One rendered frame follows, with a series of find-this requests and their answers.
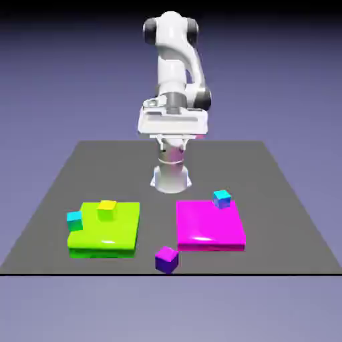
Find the small purple cube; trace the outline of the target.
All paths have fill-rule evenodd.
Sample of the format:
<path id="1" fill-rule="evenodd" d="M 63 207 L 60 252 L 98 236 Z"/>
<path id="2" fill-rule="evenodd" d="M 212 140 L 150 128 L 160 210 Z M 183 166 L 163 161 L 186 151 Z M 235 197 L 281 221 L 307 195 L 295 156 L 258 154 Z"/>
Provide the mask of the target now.
<path id="1" fill-rule="evenodd" d="M 176 269 L 179 263 L 178 251 L 170 248 L 169 246 L 163 246 L 155 254 L 155 268 L 166 274 L 171 274 Z"/>

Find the large lime green box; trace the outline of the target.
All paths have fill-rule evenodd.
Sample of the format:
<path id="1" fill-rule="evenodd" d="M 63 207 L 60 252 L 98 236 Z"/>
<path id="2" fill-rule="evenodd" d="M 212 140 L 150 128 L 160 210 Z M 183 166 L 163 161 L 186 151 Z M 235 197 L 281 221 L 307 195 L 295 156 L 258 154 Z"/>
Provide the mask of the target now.
<path id="1" fill-rule="evenodd" d="M 117 202 L 113 221 L 104 222 L 97 216 L 99 203 L 84 202 L 81 205 L 79 210 L 83 229 L 69 231 L 69 256 L 73 259 L 134 257 L 140 222 L 140 204 Z"/>

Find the large magenta box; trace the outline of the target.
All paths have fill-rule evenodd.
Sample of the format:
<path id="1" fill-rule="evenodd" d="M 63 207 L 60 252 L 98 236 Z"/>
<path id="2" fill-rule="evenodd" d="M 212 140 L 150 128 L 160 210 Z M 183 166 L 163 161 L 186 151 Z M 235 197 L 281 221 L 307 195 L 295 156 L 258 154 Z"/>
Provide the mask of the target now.
<path id="1" fill-rule="evenodd" d="M 219 209 L 210 200 L 176 203 L 179 251 L 243 251 L 246 234 L 235 201 Z"/>

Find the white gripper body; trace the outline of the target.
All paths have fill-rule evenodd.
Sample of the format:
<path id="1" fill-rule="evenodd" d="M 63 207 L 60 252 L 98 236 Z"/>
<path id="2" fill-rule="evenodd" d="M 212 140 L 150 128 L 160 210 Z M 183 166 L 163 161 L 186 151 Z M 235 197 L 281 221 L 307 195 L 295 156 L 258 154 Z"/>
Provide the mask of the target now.
<path id="1" fill-rule="evenodd" d="M 165 107 L 141 107 L 138 132 L 151 136 L 203 136 L 208 133 L 208 112 L 180 108 L 167 114 Z"/>

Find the small yellow cube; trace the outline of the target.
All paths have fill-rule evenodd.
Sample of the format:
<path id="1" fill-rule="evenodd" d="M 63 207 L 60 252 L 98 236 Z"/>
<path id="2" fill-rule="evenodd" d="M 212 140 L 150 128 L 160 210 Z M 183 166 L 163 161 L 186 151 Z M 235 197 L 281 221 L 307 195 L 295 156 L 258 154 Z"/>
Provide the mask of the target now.
<path id="1" fill-rule="evenodd" d="M 116 213 L 117 202 L 115 200 L 101 200 L 97 207 L 97 216 L 100 221 L 113 221 Z"/>

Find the small cyan cube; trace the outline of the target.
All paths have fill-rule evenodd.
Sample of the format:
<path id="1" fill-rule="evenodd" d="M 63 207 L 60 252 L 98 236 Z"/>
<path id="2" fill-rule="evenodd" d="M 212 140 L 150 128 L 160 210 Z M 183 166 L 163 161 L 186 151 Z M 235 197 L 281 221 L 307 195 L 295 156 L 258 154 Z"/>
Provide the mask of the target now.
<path id="1" fill-rule="evenodd" d="M 83 229 L 81 211 L 68 212 L 66 215 L 67 227 L 70 232 Z"/>
<path id="2" fill-rule="evenodd" d="M 228 208 L 230 206 L 231 195 L 225 190 L 216 190 L 212 194 L 212 202 L 219 209 Z"/>

